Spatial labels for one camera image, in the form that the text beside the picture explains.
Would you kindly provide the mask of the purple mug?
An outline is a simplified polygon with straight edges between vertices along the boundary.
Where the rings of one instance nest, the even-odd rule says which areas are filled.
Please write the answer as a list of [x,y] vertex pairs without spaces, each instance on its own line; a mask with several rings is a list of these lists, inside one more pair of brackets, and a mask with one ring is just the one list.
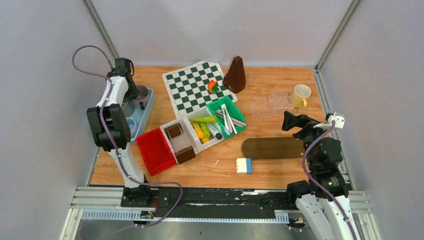
[[135,107],[141,110],[145,110],[150,98],[149,89],[144,85],[137,85],[136,88],[138,90],[138,94],[136,98],[132,100],[132,102],[134,103]]

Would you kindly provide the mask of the cream mug yellow handle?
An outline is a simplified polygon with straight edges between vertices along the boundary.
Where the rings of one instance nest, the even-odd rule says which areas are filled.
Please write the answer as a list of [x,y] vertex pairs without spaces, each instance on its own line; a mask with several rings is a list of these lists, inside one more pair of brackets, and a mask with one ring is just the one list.
[[292,104],[295,108],[306,108],[307,99],[311,96],[311,89],[304,84],[298,84],[293,89]]

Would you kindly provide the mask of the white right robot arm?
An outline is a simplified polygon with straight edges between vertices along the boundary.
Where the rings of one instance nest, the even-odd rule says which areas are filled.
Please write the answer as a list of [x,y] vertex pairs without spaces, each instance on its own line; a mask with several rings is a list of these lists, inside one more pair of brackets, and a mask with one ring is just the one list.
[[342,129],[346,120],[335,112],[328,113],[325,120],[284,112],[282,130],[300,129],[293,137],[302,141],[302,168],[308,177],[287,185],[285,201],[301,211],[318,240],[358,240],[349,187],[339,170],[341,142],[328,136],[332,130]]

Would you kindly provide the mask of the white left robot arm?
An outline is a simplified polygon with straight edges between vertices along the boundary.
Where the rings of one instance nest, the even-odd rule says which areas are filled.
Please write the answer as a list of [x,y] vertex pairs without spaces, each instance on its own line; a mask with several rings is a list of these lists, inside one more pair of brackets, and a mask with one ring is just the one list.
[[123,199],[149,206],[153,193],[145,175],[137,167],[131,150],[131,130],[122,109],[123,103],[138,98],[140,91],[133,80],[134,65],[130,59],[117,58],[106,75],[106,88],[95,107],[86,115],[95,144],[115,160],[124,179]]

